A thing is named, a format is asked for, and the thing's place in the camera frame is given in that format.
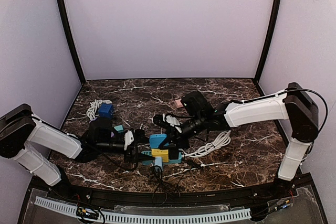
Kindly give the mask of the teal power strip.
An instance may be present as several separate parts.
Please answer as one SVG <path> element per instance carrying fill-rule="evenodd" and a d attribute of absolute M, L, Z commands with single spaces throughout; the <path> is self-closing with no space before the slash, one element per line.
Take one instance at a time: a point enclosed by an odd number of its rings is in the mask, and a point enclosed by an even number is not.
<path fill-rule="evenodd" d="M 152 156 L 152 152 L 151 151 L 142 151 L 141 152 L 142 154 L 144 155 L 147 155 L 147 156 Z M 167 162 L 164 162 L 163 158 L 162 158 L 162 164 L 163 165 L 168 165 L 168 164 L 180 164 L 182 162 L 182 153 L 179 152 L 178 153 L 178 158 L 177 159 L 168 159 Z M 142 161 L 141 162 L 142 165 L 144 166 L 149 166 L 149 165 L 154 165 L 155 164 L 155 160 L 148 160 L 148 161 Z"/>

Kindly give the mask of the black power adapter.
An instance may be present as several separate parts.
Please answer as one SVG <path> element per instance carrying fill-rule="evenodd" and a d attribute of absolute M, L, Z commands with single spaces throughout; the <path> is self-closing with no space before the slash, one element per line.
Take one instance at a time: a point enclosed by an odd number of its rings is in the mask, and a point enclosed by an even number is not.
<path fill-rule="evenodd" d="M 169 160 L 176 160 L 179 158 L 179 149 L 177 147 L 169 148 Z"/>

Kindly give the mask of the blue square socket adapter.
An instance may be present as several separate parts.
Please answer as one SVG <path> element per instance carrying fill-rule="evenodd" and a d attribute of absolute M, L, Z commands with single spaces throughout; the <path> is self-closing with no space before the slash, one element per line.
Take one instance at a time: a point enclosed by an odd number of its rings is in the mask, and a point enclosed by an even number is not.
<path fill-rule="evenodd" d="M 149 143 L 151 149 L 158 149 L 159 145 L 166 139 L 167 135 L 162 134 L 152 134 L 149 137 Z"/>

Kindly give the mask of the yellow cube socket adapter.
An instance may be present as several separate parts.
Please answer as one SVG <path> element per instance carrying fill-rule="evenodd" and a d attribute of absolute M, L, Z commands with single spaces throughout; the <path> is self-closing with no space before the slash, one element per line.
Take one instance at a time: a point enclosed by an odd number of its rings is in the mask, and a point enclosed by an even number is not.
<path fill-rule="evenodd" d="M 151 150 L 151 153 L 152 153 L 153 157 L 157 157 L 157 156 L 162 157 L 164 163 L 169 162 L 169 150 L 161 150 L 161 149 L 158 149 L 158 148 L 153 148 Z"/>

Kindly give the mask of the light blue charger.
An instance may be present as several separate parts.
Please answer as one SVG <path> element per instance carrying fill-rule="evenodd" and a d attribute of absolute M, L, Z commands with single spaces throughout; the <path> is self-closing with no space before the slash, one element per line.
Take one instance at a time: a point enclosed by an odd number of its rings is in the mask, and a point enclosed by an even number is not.
<path fill-rule="evenodd" d="M 162 157 L 160 156 L 155 157 L 154 169 L 158 172 L 163 169 L 163 158 Z"/>

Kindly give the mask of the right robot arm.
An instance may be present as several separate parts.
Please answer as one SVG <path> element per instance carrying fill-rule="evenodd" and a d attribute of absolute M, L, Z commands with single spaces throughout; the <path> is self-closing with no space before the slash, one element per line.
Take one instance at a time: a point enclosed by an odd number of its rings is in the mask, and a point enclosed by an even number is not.
<path fill-rule="evenodd" d="M 288 120 L 292 134 L 278 169 L 278 178 L 291 181 L 324 127 L 324 123 L 319 122 L 318 105 L 310 94 L 319 96 L 319 93 L 292 82 L 286 89 L 273 94 L 249 100 L 230 100 L 213 107 L 201 92 L 193 91 L 181 99 L 188 113 L 185 122 L 180 123 L 179 116 L 171 113 L 153 117 L 154 124 L 165 129 L 167 134 L 159 148 L 188 149 L 189 138 L 204 130 L 229 131 L 246 124 Z"/>

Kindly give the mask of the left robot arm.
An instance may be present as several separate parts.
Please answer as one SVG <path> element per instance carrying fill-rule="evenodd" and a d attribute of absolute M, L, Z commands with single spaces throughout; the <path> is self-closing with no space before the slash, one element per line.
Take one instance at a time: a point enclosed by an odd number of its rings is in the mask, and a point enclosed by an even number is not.
<path fill-rule="evenodd" d="M 139 152 L 138 143 L 147 140 L 143 130 L 119 133 L 111 119 L 104 117 L 91 121 L 82 136 L 69 134 L 43 121 L 25 103 L 1 117 L 1 157 L 18 162 L 49 186 L 66 181 L 67 177 L 32 146 L 34 143 L 80 163 L 112 153 L 122 154 L 126 163 L 138 166 L 139 162 L 154 160 Z"/>

